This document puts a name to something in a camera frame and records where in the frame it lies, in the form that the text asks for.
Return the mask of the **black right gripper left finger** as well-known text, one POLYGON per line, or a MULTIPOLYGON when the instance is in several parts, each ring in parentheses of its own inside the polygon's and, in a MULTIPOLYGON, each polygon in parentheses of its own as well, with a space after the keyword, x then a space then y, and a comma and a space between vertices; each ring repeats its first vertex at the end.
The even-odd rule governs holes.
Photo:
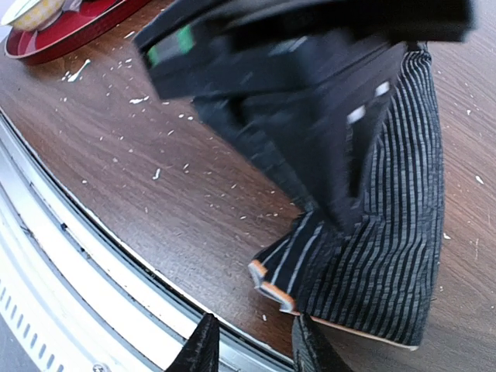
POLYGON ((166 372, 218 372, 219 320, 204 314, 166 372))

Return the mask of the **black striped underwear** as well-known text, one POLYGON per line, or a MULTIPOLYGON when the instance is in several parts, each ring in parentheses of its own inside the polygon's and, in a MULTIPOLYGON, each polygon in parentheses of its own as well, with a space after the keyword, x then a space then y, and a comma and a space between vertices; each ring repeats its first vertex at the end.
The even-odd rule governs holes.
POLYGON ((249 265, 283 312, 416 349, 439 272, 443 145, 426 43, 318 88, 196 98, 204 124, 301 209, 249 265))

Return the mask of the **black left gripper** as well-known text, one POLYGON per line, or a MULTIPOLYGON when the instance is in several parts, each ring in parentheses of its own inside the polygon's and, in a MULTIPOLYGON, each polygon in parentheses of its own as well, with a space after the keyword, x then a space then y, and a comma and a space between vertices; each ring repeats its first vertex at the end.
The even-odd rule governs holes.
POLYGON ((408 47, 462 42, 472 1, 176 1, 134 38, 163 99, 296 205, 348 230, 408 47))

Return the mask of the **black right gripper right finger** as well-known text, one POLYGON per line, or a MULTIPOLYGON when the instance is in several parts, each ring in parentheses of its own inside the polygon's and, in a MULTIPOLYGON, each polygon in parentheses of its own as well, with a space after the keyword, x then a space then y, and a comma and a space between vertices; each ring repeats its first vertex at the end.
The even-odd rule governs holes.
POLYGON ((294 317, 291 330, 294 371, 352 372, 309 315, 294 317))

